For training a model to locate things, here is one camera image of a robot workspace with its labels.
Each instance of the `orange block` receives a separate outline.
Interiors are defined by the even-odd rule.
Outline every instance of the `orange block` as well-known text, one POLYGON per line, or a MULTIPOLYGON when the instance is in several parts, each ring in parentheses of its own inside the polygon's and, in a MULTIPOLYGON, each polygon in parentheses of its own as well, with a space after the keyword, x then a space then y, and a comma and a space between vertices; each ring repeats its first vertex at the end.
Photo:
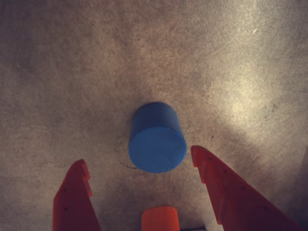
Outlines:
POLYGON ((142 214, 142 231, 180 231, 177 209, 160 206, 147 209, 142 214))

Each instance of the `blue foam block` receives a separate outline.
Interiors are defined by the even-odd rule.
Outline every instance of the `blue foam block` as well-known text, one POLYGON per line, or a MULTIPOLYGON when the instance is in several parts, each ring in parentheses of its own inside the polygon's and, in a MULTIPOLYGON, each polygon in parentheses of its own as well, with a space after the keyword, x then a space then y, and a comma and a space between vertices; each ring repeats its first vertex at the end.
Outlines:
POLYGON ((166 172, 186 156, 187 145, 176 112, 165 103, 139 108, 132 120, 129 156, 147 172, 166 172))

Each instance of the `red plastic part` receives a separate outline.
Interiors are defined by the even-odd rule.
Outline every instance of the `red plastic part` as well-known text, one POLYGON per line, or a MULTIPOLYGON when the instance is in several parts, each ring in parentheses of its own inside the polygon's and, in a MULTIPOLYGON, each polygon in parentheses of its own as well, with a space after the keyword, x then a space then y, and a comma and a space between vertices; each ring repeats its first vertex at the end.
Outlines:
POLYGON ((224 231, 304 231, 207 149, 192 146, 192 160, 224 231))
POLYGON ((89 179, 84 160, 70 167, 53 200, 53 231, 101 231, 89 199, 89 179))

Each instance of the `gray floor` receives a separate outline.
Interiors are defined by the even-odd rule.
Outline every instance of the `gray floor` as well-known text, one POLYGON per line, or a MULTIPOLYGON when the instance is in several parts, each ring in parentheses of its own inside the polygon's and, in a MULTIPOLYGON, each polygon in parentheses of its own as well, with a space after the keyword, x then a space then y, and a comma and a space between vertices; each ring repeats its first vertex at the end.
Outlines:
POLYGON ((133 168, 130 120, 152 101, 308 229, 308 1, 227 2, 0 0, 1 231, 50 231, 80 158, 103 231, 164 204, 183 229, 222 230, 189 154, 133 168))

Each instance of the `orange cylinder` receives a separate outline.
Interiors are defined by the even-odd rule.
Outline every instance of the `orange cylinder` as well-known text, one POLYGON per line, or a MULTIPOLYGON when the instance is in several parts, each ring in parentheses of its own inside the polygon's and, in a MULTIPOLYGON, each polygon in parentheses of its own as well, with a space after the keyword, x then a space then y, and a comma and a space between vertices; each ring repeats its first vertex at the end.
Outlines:
POLYGON ((142 214, 142 231, 180 231, 177 209, 160 206, 147 209, 142 214))

